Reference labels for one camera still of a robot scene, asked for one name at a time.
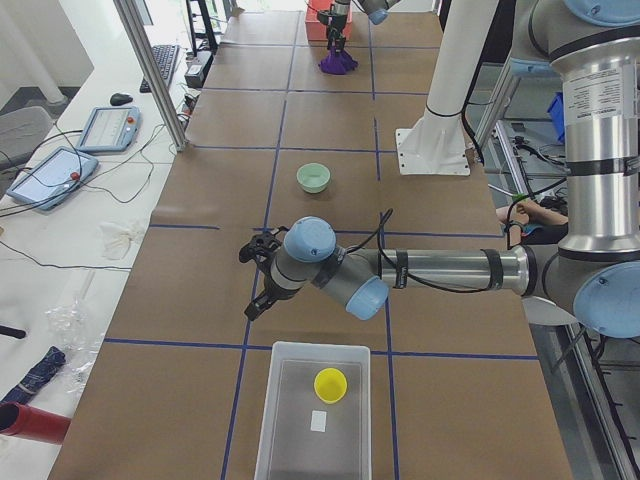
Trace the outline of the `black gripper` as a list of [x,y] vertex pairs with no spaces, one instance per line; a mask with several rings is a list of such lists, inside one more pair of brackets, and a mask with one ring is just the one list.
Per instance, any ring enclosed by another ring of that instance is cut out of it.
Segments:
[[317,19],[326,27],[327,50],[332,51],[336,47],[337,55],[345,48],[346,37],[343,31],[347,25],[350,5],[350,0],[334,0],[328,8],[317,11]]
[[299,281],[289,279],[278,269],[264,273],[263,286],[263,291],[244,310],[249,321],[255,321],[277,301],[291,299],[300,290]]

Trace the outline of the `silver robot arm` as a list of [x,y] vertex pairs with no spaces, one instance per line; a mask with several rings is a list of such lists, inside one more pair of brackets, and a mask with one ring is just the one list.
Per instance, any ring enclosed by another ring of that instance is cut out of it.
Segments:
[[254,236],[239,253],[264,276],[249,320],[305,285],[367,320],[391,289],[458,294],[509,289],[545,298],[608,337],[639,333],[639,5],[520,1],[512,50],[562,80],[567,235],[505,251],[342,248],[331,226],[304,217]]
[[[351,3],[351,0],[333,0],[327,9],[319,10],[316,13],[316,18],[325,26],[329,52],[341,53],[344,50],[346,43],[344,31],[351,11]],[[356,1],[356,6],[368,16],[374,25],[382,23],[388,16],[388,10],[395,4],[396,1],[386,0]]]

